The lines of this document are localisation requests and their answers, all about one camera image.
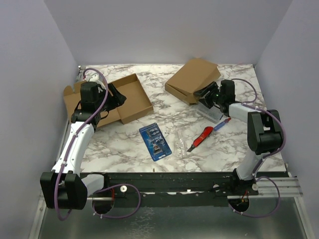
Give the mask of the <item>brown cardboard express box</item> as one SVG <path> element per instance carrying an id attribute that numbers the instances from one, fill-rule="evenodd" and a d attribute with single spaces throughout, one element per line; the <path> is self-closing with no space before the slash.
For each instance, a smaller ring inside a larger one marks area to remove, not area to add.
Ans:
<path id="1" fill-rule="evenodd" d="M 166 83 L 165 90 L 187 105 L 197 104 L 194 92 L 218 80 L 217 64 L 201 58 L 190 59 Z"/>

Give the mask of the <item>taped brown cardboard box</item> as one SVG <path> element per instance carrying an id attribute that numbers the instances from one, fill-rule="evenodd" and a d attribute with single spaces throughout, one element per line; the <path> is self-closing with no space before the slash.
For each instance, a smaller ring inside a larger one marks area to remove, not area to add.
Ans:
<path id="1" fill-rule="evenodd" d="M 96 129 L 118 120 L 127 124 L 154 111 L 136 74 L 109 83 L 107 99 L 101 106 L 105 93 L 102 84 L 92 80 L 65 87 L 63 98 L 70 121 L 83 123 L 100 109 L 88 122 Z"/>

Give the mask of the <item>red black utility knife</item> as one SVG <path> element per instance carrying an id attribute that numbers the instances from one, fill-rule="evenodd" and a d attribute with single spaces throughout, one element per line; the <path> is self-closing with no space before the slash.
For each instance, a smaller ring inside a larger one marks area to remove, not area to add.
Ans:
<path id="1" fill-rule="evenodd" d="M 196 138 L 191 147 L 187 150 L 187 152 L 192 152 L 195 148 L 197 148 L 206 138 L 208 138 L 213 132 L 214 128 L 212 126 L 207 126 L 201 133 L 201 135 Z"/>

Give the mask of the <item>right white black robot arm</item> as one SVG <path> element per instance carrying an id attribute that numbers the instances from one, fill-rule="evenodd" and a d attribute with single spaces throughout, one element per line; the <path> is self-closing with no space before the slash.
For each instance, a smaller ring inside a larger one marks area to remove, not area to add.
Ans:
<path id="1" fill-rule="evenodd" d="M 235 79 L 216 82 L 193 93 L 208 109 L 218 106 L 226 116 L 247 124 L 249 150 L 234 170 L 235 179 L 229 182 L 229 189 L 240 195 L 247 189 L 246 181 L 255 179 L 266 158 L 279 153 L 286 144 L 286 132 L 277 110 L 264 110 L 251 105 L 252 101 L 240 102 L 235 96 Z"/>

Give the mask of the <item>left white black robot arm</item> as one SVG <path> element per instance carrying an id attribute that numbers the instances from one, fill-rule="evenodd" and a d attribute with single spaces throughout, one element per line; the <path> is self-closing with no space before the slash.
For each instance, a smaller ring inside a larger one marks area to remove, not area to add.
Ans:
<path id="1" fill-rule="evenodd" d="M 110 184 L 100 174 L 80 177 L 80 166 L 85 150 L 102 112 L 109 113 L 124 104 L 126 97 L 112 83 L 106 88 L 96 82 L 85 82 L 80 87 L 80 100 L 71 116 L 70 133 L 64 149 L 50 172 L 44 172 L 40 184 L 48 208 L 81 210 L 87 197 L 96 193 L 106 196 Z"/>

